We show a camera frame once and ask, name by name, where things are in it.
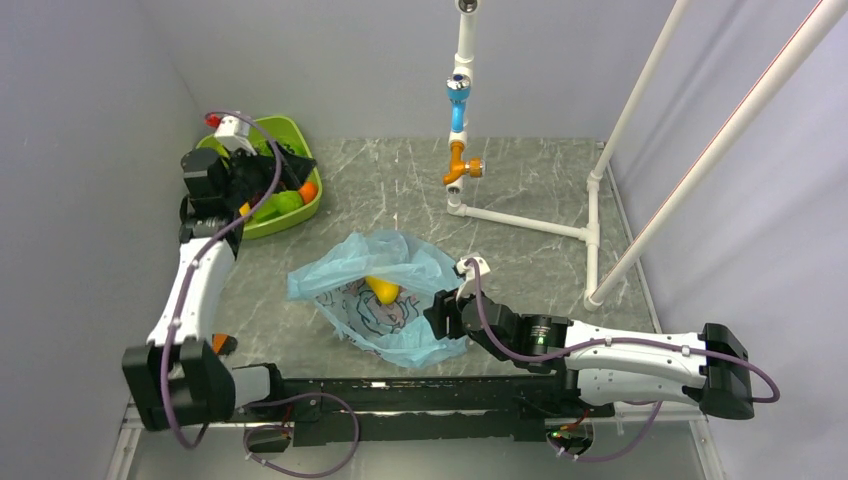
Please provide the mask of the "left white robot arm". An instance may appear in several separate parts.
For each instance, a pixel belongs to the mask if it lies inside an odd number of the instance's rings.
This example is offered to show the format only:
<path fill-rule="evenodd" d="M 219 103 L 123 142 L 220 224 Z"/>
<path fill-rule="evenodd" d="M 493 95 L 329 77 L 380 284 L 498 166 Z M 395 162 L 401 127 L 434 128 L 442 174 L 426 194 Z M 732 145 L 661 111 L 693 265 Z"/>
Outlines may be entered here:
<path fill-rule="evenodd" d="M 229 368 L 214 351 L 213 324 L 223 287 L 245 238 L 241 207 L 258 200 L 273 179 L 293 192 L 316 162 L 268 144 L 255 153 L 222 153 L 202 146 L 180 165 L 187 194 L 180 205 L 179 265 L 156 326 L 141 346 L 128 348 L 122 371 L 141 422 L 149 431 L 227 421 L 245 406 L 264 420 L 279 417 L 287 392 L 273 363 Z"/>

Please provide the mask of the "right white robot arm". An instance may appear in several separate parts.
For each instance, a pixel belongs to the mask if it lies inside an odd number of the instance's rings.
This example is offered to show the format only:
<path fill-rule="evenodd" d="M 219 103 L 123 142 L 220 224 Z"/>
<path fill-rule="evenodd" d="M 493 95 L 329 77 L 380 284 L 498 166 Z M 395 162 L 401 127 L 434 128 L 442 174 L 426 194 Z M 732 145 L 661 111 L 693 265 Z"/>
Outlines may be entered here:
<path fill-rule="evenodd" d="M 469 339 L 500 361 L 560 376 L 557 411 L 615 402 L 678 402 L 728 420 L 754 417 L 748 352 L 725 325 L 686 334 L 628 332 L 566 317 L 519 314 L 485 295 L 439 291 L 424 316 L 439 340 Z"/>

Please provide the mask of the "orange fake fruit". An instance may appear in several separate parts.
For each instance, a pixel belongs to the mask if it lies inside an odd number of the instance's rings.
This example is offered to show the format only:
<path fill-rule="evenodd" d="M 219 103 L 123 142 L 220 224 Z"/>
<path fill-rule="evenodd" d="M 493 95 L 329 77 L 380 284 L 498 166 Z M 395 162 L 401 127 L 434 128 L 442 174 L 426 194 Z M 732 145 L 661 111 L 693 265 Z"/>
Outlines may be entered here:
<path fill-rule="evenodd" d="M 319 188 L 314 182 L 304 182 L 298 189 L 298 194 L 303 202 L 303 205 L 312 203 L 318 196 Z"/>

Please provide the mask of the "blue printed plastic bag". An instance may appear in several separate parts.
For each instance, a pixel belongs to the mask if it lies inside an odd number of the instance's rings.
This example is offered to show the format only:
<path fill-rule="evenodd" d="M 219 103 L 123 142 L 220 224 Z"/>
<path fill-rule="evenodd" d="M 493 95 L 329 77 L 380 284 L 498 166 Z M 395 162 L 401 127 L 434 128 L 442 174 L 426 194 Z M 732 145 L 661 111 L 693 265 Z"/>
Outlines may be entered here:
<path fill-rule="evenodd" d="M 340 338 L 404 368 L 424 368 L 467 352 L 467 342 L 436 340 L 423 316 L 433 295 L 460 285 L 456 261 L 437 246 L 397 230 L 354 232 L 326 254 L 287 275 L 290 300 L 311 301 Z M 365 282 L 400 286 L 381 305 Z"/>

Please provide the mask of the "green fake fruit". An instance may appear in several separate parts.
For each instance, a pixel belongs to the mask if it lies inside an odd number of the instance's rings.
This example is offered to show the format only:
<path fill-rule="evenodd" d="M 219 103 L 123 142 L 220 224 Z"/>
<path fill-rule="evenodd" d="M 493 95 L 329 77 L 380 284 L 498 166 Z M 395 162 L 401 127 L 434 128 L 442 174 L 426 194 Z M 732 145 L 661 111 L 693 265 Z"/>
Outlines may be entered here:
<path fill-rule="evenodd" d="M 254 213 L 252 220 L 257 223 L 263 223 L 278 217 L 279 211 L 276 206 L 272 203 L 266 203 Z"/>
<path fill-rule="evenodd" d="M 303 202 L 296 190 L 286 190 L 275 193 L 271 198 L 272 203 L 279 211 L 279 215 L 287 215 L 302 208 Z"/>

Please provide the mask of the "yellow fake fruit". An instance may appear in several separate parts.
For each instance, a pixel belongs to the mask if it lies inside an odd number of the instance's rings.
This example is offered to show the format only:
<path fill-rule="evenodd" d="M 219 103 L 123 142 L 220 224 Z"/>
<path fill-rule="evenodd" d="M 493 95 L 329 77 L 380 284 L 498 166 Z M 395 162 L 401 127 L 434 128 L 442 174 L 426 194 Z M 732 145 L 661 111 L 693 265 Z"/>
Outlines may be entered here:
<path fill-rule="evenodd" d="M 374 276 L 366 276 L 365 282 L 381 305 L 394 303 L 400 294 L 401 288 L 395 283 Z"/>

